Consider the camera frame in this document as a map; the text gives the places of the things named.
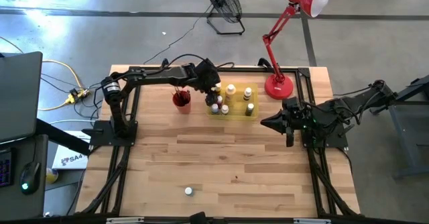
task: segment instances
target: concrete floor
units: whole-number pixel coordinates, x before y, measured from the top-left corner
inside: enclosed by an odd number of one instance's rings
[[[286,0],[240,0],[244,13],[281,13]],[[0,8],[36,7],[95,11],[203,12],[208,0],[0,0]],[[429,15],[429,0],[330,0],[323,11],[333,15]],[[247,31],[241,36],[221,37],[200,20],[195,29],[167,52],[151,61],[195,53],[213,62],[234,61],[256,64],[266,57],[261,36],[275,23],[272,18],[243,18]],[[108,75],[112,64],[139,64],[164,49],[187,31],[195,17],[76,17],[0,15],[0,35],[24,52],[42,51],[45,59],[61,60],[75,69],[88,86]],[[220,28],[235,29],[223,19]],[[427,21],[394,20],[310,20],[309,28],[318,66],[327,66],[335,93],[365,87],[383,79],[395,91],[411,80],[428,74]],[[276,38],[273,50],[283,66],[309,66],[301,19],[291,19]],[[0,51],[14,52],[0,42]],[[184,61],[195,62],[195,59]],[[43,72],[73,82],[72,75],[56,64],[44,64]],[[58,86],[68,89],[67,85]],[[64,94],[41,85],[41,107],[61,103]],[[81,109],[86,115],[90,109]],[[39,112],[45,121],[79,119],[72,107]],[[61,129],[80,130],[87,123],[61,123]],[[391,175],[405,166],[393,124],[387,112],[364,115],[363,125],[347,135],[353,178],[362,214],[369,217],[429,222],[425,207],[429,200],[429,176],[395,181]],[[52,163],[56,146],[50,145]],[[63,172],[57,185],[78,181],[80,172]],[[45,210],[64,215],[76,184],[46,192]],[[68,198],[56,199],[60,193]]]

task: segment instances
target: wooden tabletop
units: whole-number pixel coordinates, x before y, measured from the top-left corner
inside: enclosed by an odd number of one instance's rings
[[[111,72],[128,68],[113,65]],[[310,73],[316,103],[331,99],[328,70],[312,67]],[[287,148],[284,135],[259,123],[281,108],[280,101],[264,92],[269,74],[222,72],[220,76],[228,82],[257,83],[259,116],[255,121],[209,118],[204,95],[196,91],[191,91],[191,113],[181,115],[172,103],[172,86],[141,88],[139,129],[128,163],[121,216],[188,217],[200,211],[209,217],[316,216],[308,157],[299,132],[295,132],[294,147]],[[101,119],[109,117],[103,103]],[[111,152],[112,147],[102,147],[89,157],[77,211],[87,207],[104,185]],[[336,149],[328,149],[326,157],[333,186],[359,212],[347,159]],[[188,186],[194,189],[193,197],[184,193]],[[328,209],[325,189],[320,190]]]

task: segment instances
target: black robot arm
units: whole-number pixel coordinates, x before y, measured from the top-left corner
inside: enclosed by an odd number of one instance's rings
[[[361,124],[364,110],[371,107],[388,105],[396,98],[396,93],[385,84],[383,80],[377,80],[369,85],[369,89],[354,97],[341,97],[331,99],[319,105],[313,105],[299,101],[296,97],[284,99],[283,109],[276,115],[264,119],[261,124],[272,128],[279,133],[286,134],[286,146],[294,145],[294,131],[302,130],[309,133],[311,139],[306,139],[307,147],[314,147],[316,143],[325,142],[327,137],[336,133],[342,137],[354,125],[351,119]],[[348,125],[342,132],[343,124]]]
[[[119,86],[119,79],[127,82],[123,89]],[[125,114],[121,110],[121,103],[135,87],[154,84],[170,84],[176,87],[189,86],[196,91],[206,93],[206,104],[211,105],[216,102],[217,97],[212,88],[220,81],[216,66],[209,59],[206,59],[197,66],[189,63],[170,69],[161,68],[153,71],[147,71],[140,66],[132,66],[127,72],[114,72],[106,77],[101,81],[101,88],[111,109],[111,126],[115,136],[127,137],[130,125],[133,123],[125,118]]]

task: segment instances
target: yellow tray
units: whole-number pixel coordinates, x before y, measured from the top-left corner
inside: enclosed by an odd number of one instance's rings
[[[256,83],[233,83],[233,82],[222,82],[221,96],[225,102],[225,89],[229,84],[233,84],[236,88],[236,92],[233,95],[233,105],[228,106],[229,112],[227,115],[221,113],[219,109],[218,114],[213,114],[210,107],[207,108],[207,115],[213,119],[224,119],[224,120],[241,120],[241,121],[253,121],[257,118],[259,113],[259,106],[257,101],[257,84]],[[252,89],[252,95],[248,101],[245,101],[244,90],[250,87]],[[253,108],[252,115],[246,116],[245,112],[247,109],[247,104],[253,103],[255,107]]]

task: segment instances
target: red cup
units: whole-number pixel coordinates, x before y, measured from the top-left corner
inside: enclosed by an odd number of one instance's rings
[[[179,110],[181,114],[189,114],[190,113],[190,92],[189,91],[180,91],[180,96],[177,93],[173,95],[173,103]]]

